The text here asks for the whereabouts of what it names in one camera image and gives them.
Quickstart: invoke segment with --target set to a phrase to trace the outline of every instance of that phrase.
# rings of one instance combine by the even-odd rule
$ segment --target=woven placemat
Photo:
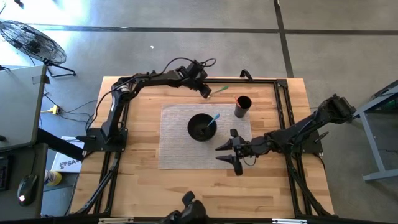
[[[160,169],[232,169],[227,162],[215,159],[216,156],[233,154],[233,151],[215,149],[231,137],[230,129],[238,130],[240,136],[250,141],[250,111],[243,118],[234,115],[235,104],[196,104],[163,105],[160,126]],[[206,113],[212,117],[220,114],[216,120],[217,132],[207,142],[198,142],[190,137],[187,125],[192,116]],[[252,164],[254,158],[247,158]]]

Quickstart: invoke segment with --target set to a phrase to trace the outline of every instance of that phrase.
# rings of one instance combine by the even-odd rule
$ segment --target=black cup
[[[207,127],[212,119],[213,117],[208,114],[196,114],[193,116],[188,122],[189,135],[200,142],[211,139],[217,131],[216,121]]]
[[[238,106],[238,104],[235,105],[235,116],[238,118],[243,118],[243,116],[251,107],[251,100],[247,96],[240,96],[238,98],[238,103],[240,106]]]

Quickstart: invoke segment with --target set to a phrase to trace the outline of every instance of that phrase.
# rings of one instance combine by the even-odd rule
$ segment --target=computer mouse
[[[34,174],[29,174],[21,180],[17,192],[20,206],[28,206],[35,200],[36,187],[37,176]]]

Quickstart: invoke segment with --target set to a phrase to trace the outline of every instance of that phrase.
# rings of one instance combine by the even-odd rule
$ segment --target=gray floor
[[[76,26],[278,28],[270,0],[24,2],[24,10],[8,5],[0,19]],[[280,0],[280,6],[286,29],[398,29],[397,1]],[[287,76],[279,34],[44,32],[65,49],[68,60],[64,66],[78,74],[51,78],[51,85],[46,86],[49,96],[66,110],[95,100],[104,75],[161,70],[174,57],[217,58],[218,63],[208,69],[211,76],[237,76],[242,68],[255,77]],[[286,38],[294,76],[304,78],[312,108],[333,93],[358,107],[398,77],[398,35]],[[1,65],[31,65],[29,58],[7,42],[0,42],[0,51]],[[51,106],[44,99],[43,109]],[[94,105],[88,105],[79,111],[92,113],[93,109]],[[71,118],[86,120],[84,116]],[[57,136],[84,134],[83,123],[48,114],[42,115],[42,123],[45,130]],[[330,134],[322,142],[324,160],[336,214],[397,223],[398,178],[369,184],[362,181],[362,175],[377,171],[377,167],[361,124],[329,124],[322,128],[326,130]],[[54,155],[49,153],[48,166]],[[72,185],[74,178],[67,177],[63,186]],[[71,192],[71,187],[46,192],[43,213],[63,215]]]

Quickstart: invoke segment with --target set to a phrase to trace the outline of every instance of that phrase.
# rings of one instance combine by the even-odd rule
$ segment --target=wooden table
[[[110,90],[119,77],[104,77],[99,97]],[[310,114],[303,79],[289,78],[294,119]],[[225,84],[209,84],[215,91]],[[114,193],[112,216],[164,217],[183,209],[181,198],[192,190],[210,217],[288,218],[293,217],[292,199],[283,155],[270,152],[257,160],[255,168],[236,177],[229,170],[160,170],[159,130],[162,104],[234,103],[233,95],[252,99],[249,111],[252,136],[279,129],[274,87],[270,84],[228,84],[229,88],[210,99],[188,88],[153,86],[141,90],[130,103],[127,147],[122,153]],[[94,127],[106,121],[111,106],[108,95],[102,102]],[[72,212],[81,208],[98,185],[104,153],[96,152],[83,161],[72,203]],[[323,166],[313,155],[303,155],[309,189],[324,208],[333,213]],[[298,190],[300,208],[302,193]],[[102,205],[106,204],[104,191]]]

